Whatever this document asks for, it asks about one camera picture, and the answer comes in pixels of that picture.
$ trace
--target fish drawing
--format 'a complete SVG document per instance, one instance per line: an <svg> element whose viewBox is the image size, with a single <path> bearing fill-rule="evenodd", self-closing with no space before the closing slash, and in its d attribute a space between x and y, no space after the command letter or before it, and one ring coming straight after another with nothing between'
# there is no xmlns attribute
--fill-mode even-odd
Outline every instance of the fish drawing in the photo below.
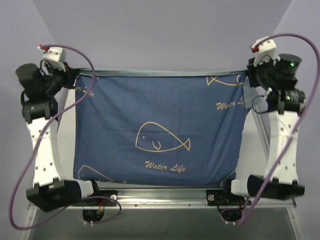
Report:
<svg viewBox="0 0 320 240"><path fill-rule="evenodd" d="M103 175L102 173L98 172L97 170L95 170L94 168L88 166L88 165L82 165L78 171L78 179L82 180L81 177L84 177L84 169L89 169L90 171L95 172L96 174L98 174L98 178L95 178L96 180L98 180L99 182L107 182L107 183L112 183L113 180L110 177L107 177L106 175Z"/></svg>
<svg viewBox="0 0 320 240"><path fill-rule="evenodd" d="M181 147L190 151L191 142L190 138L186 141L181 141L164 126L153 121L148 121L140 127L136 135L135 146L143 151L163 153Z"/></svg>
<svg viewBox="0 0 320 240"><path fill-rule="evenodd" d="M243 82L239 82L239 78L240 78L240 74L238 76L236 76L236 83L228 83L228 82L223 82L217 79L217 77L219 76L206 76L206 84L208 84L208 86L213 83L213 82L217 82L223 85L227 85L227 86L239 86L241 84L244 84Z"/></svg>

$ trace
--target purple cable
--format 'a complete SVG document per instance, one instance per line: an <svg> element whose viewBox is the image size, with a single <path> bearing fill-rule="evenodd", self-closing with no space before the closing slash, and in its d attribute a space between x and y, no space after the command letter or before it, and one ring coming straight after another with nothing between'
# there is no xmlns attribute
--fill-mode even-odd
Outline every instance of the purple cable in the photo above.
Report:
<svg viewBox="0 0 320 240"><path fill-rule="evenodd" d="M243 207L243 211L242 211L242 217L240 218L240 221L241 221L241 220L245 217L245 215L246 215L246 211L247 211L249 199L250 199L249 196L247 196L246 199L245 199L245 203L244 203L244 207Z"/></svg>
<svg viewBox="0 0 320 240"><path fill-rule="evenodd" d="M15 197L16 197L16 194L17 194L17 191L18 191L18 187L22 181L22 179L24 178L24 176L26 175L26 172L28 171L30 165L32 164L35 156L36 156L36 153L38 152L38 148L39 148L39 145L40 145L40 142L42 140L42 137L44 135L44 133L46 132L46 129L48 128L48 126L57 118L59 117L61 114L65 113L66 111L68 111L69 109L71 109L72 107L74 107L75 105L79 104L83 99L85 99L85 97L88 96L88 94L90 93L90 91L92 90L93 86L94 86L94 83L95 83L95 78L96 78L96 72L95 72L95 68L94 68L94 65L92 64L92 62L90 61L90 59L84 55L81 51L71 47L71 46L65 46L65 45L59 45L59 44L49 44L49 45L44 45L42 46L41 48L44 49L44 48L51 48L51 47L58 47L58 48L64 48L64 49L69 49L69 50L72 50L72 51L75 51L76 53L80 54L81 56L83 56L89 63L91 69L92 69L92 83L88 89L88 91L79 99L77 100L76 102L74 102L73 104L71 104L70 106L66 107L64 110L58 112L56 115L54 115L47 123L46 125L43 127L42 131L40 132L40 135L38 137L38 140L36 141L36 144L34 146L34 149L32 151L32 154L31 154L31 157L29 159L29 161L27 162L25 168L23 169L21 175L19 176L18 178L18 181L16 182L14 188L13 188L13 191L12 191L12 194L11 194L11 197L10 197L10 202L9 202L9 221L10 221L10 224L15 228L15 229L18 229L18 230L28 230L28 229L33 229L33 228L36 228L44 223L46 223L47 221L49 221L50 219L52 219L53 217L55 217L56 215L58 215L59 213L61 213L63 210L65 210L67 207L63 207L62 209L60 209L59 211L57 211L55 214L53 214L52 216L48 217L47 219L45 219L44 221L42 222L39 222L37 224L34 224L32 226L18 226L16 225L16 223L14 222L14 217L13 217L13 208L14 208L14 200L15 200ZM86 199L93 199L93 198L101 198L101 199L107 199L105 196L91 196L91 197L88 197ZM103 222L109 220L109 219L112 219L114 217L116 217L117 215L120 214L121 212L121 206L119 204L119 202L115 201L115 203L117 203L120 207L120 210L119 212L113 216L113 217L110 217L106 220L104 220Z"/></svg>
<svg viewBox="0 0 320 240"><path fill-rule="evenodd" d="M275 34L273 36L270 36L262 41L260 41L259 43L257 43L255 45L258 46L260 45L261 43L269 40L269 39L275 39L275 38L278 38L278 37L295 37L295 38L298 38L298 39L302 39L304 40L305 42L307 42L311 48L313 49L314 53L315 53L315 56L316 56L316 61L317 61L317 66L316 66L316 77L315 77L315 81L314 81L314 84L313 84L313 87L312 87L312 90L311 90L311 93L310 93L310 96L309 96L309 101L307 101L306 105L305 105L305 108L303 110L303 113L301 114L299 120L295 123L291 133L295 133L301 123L301 121L305 118L308 110L309 110L309 107L316 95L316 92L317 92L317 88L318 88L318 84L319 84L319 77L320 77L320 55L319 55L319 51L316 47L316 45L310 40L308 39L307 37L305 36L302 36L300 34L296 34L296 33L280 33L280 34ZM274 173L277 165L280 163L280 160L282 159L282 157L285 155L285 153L287 152L291 142L293 140L293 137L292 137L292 134L291 134L291 137L288 138L288 141L287 143L285 144L283 150L281 151L281 153L279 154L279 156L277 157L276 161L274 162L272 168L270 169L268 175L265 177L265 180L263 181L259 191L257 192L251 206L250 206L250 209L248 210L247 214L241 218L241 221L239 222L239 226L242 226L247 220L248 218L250 217L250 215L252 214L255 206L257 205L258 201L260 200L261 198L261 195L264 191L264 189L266 188L267 186L267 183L268 181L270 180L272 174Z"/></svg>

